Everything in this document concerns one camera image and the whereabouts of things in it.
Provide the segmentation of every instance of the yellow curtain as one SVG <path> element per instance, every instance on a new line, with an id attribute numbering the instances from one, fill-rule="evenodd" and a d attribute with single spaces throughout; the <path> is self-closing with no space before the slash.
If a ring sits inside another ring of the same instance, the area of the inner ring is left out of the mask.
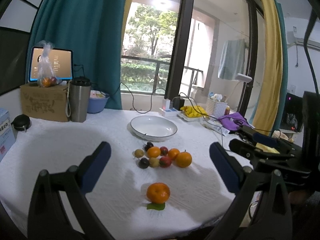
<path id="1" fill-rule="evenodd" d="M 266 22 L 266 65 L 260 100 L 252 124 L 257 129 L 271 131 L 279 105 L 283 55 L 280 23 L 275 2 L 274 0 L 261 1 Z"/>
<path id="2" fill-rule="evenodd" d="M 123 23 L 122 23 L 122 38 L 121 38 L 121 45 L 123 43 L 124 39 L 124 33 L 125 33 L 125 26 L 127 25 L 127 19 L 130 11 L 132 0 L 125 0 L 124 5 L 124 15 L 123 15 Z"/>

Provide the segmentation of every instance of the red cherry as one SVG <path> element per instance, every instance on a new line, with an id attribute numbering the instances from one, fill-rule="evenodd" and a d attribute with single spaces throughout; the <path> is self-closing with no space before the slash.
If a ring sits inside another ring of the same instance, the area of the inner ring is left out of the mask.
<path id="1" fill-rule="evenodd" d="M 168 156 L 163 156 L 160 159 L 160 167 L 161 168 L 168 168 L 171 165 L 171 163 L 172 163 L 172 160 Z"/>
<path id="2" fill-rule="evenodd" d="M 166 156 L 168 154 L 168 148 L 165 146 L 160 147 L 161 156 Z"/>
<path id="3" fill-rule="evenodd" d="M 57 78 L 56 77 L 51 77 L 50 78 L 50 83 L 51 83 L 51 85 L 56 85 L 57 84 Z"/>

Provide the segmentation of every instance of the white plate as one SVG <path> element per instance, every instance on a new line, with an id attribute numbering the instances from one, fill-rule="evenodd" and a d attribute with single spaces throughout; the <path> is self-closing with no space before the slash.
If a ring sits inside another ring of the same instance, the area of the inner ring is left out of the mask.
<path id="1" fill-rule="evenodd" d="M 131 120 L 130 125 L 136 135 L 155 142 L 165 141 L 178 131 L 173 122 L 152 115 L 137 116 Z"/>

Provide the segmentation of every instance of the orange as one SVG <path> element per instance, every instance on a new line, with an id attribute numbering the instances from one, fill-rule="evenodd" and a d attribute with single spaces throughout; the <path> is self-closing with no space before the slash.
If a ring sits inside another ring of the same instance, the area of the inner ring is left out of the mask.
<path id="1" fill-rule="evenodd" d="M 165 203 L 170 197 L 169 187 L 161 182 L 151 184 L 147 189 L 147 198 L 156 204 Z"/>
<path id="2" fill-rule="evenodd" d="M 168 156 L 170 157 L 170 159 L 174 160 L 179 153 L 180 151 L 178 149 L 173 148 L 170 151 L 168 151 Z"/>
<path id="3" fill-rule="evenodd" d="M 190 153 L 182 152 L 176 158 L 176 164 L 181 168 L 186 168 L 192 163 L 192 156 Z"/>
<path id="4" fill-rule="evenodd" d="M 161 151 L 159 147 L 153 146 L 148 149 L 147 155 L 149 158 L 156 158 L 160 155 Z"/>
<path id="5" fill-rule="evenodd" d="M 43 87 L 48 88 L 51 86 L 51 82 L 49 78 L 43 78 L 41 80 L 41 84 L 43 85 Z"/>

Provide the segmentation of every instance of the blue box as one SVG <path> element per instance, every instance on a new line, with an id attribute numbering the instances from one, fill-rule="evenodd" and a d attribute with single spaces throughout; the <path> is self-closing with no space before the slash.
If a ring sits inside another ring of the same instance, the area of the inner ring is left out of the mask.
<path id="1" fill-rule="evenodd" d="M 15 142 L 9 112 L 0 108 L 0 162 Z"/>

